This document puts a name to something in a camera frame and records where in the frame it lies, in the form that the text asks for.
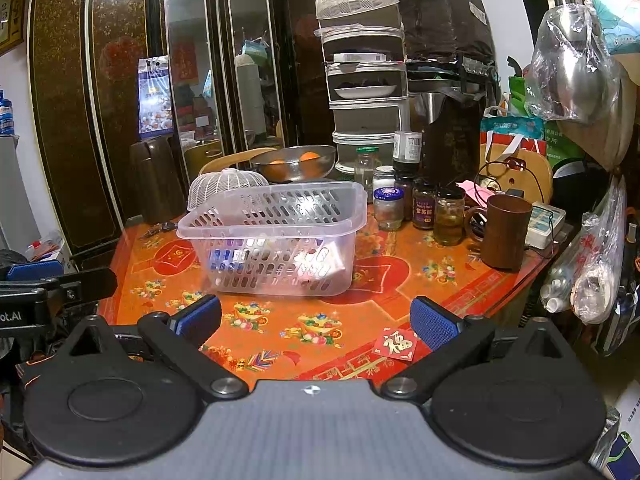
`blue bottle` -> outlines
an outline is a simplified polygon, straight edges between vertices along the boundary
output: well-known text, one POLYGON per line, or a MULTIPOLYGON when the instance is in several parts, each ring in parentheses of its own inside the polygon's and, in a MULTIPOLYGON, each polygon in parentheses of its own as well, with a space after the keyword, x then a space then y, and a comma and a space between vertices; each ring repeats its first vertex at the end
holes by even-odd
POLYGON ((0 135, 14 134, 14 110, 11 101, 4 98, 4 91, 0 90, 0 135))

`chair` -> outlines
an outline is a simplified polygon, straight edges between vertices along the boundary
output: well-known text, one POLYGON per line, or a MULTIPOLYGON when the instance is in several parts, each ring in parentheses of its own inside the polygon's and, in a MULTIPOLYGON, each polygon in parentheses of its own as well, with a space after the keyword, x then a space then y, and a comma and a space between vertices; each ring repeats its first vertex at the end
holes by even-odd
POLYGON ((199 174, 213 173, 215 171, 221 171, 225 168, 229 168, 238 162, 247 162, 256 155, 261 153, 272 152, 275 148, 255 148, 254 150, 248 150, 247 152, 234 153, 233 155, 221 156, 215 160, 209 161, 205 164, 199 174))

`blue jar lid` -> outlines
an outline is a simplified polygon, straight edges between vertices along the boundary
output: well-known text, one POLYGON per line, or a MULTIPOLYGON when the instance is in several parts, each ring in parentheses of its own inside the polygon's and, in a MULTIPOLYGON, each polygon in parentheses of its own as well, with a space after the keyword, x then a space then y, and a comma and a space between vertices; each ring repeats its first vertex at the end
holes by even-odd
POLYGON ((378 200, 400 200, 404 197, 404 191, 397 187, 379 187, 373 192, 373 198, 378 200))

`white bag handle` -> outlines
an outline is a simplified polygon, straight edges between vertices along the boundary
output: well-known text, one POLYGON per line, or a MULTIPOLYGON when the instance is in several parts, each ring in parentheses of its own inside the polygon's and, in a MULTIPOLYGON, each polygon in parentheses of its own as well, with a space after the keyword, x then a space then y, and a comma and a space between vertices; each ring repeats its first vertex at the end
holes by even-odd
MULTIPOLYGON (((511 140, 511 142, 509 143, 509 145, 504 149, 504 151, 502 152, 501 155, 499 155, 495 160, 491 160, 491 162, 501 162, 503 161, 505 158, 513 155, 516 150, 520 147, 520 143, 522 142, 522 139, 524 139, 524 135, 523 134, 516 134, 513 136, 513 139, 511 140)), ((491 144, 494 140, 494 131, 493 130, 489 130, 486 133, 486 147, 484 149, 484 162, 485 163, 489 163, 489 151, 491 150, 491 144)))

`translucent plastic basket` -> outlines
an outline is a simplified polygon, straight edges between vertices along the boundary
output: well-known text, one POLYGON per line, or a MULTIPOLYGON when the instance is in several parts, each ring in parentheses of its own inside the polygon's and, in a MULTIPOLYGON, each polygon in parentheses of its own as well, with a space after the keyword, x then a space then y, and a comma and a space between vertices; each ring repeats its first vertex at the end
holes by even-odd
POLYGON ((351 285, 367 193, 355 182, 308 182, 218 193, 178 223, 212 288, 334 296, 351 285))

